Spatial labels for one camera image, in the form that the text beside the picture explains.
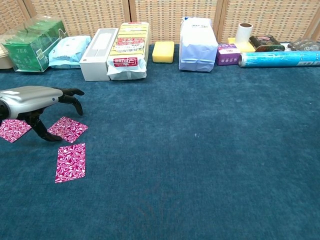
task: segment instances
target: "pink marbled paper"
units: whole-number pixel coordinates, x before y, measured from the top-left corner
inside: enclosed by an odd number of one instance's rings
[[[48,129],[48,132],[58,135],[67,142],[73,144],[87,129],[88,126],[63,116]]]
[[[86,175],[86,144],[61,146],[58,149],[55,183],[63,183]]]
[[[25,121],[16,119],[6,119],[0,126],[0,137],[9,141],[15,142],[26,134],[31,129]]]

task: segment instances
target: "woven rattan wall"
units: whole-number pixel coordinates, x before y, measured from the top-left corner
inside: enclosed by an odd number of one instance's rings
[[[217,0],[130,1],[132,20],[150,24],[151,43],[156,41],[179,43],[182,17],[210,18],[213,24],[216,6]]]
[[[93,35],[130,21],[128,0],[29,0],[37,14],[62,18],[70,36]]]
[[[17,0],[2,0],[0,4],[0,34],[23,23],[26,19]]]
[[[273,35],[278,41],[302,37],[315,16],[319,0],[226,0],[221,41],[235,37],[238,24],[253,24],[253,35]]]

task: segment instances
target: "blue cylindrical roll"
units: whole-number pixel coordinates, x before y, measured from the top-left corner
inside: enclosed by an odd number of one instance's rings
[[[238,63],[246,68],[320,66],[320,51],[244,52]]]

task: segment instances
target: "blue carpet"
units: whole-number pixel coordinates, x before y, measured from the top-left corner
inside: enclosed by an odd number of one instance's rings
[[[79,88],[86,176],[55,184],[58,148],[29,131],[0,138],[0,239],[316,240],[320,67],[215,66],[85,82],[79,69],[0,71],[1,89]]]

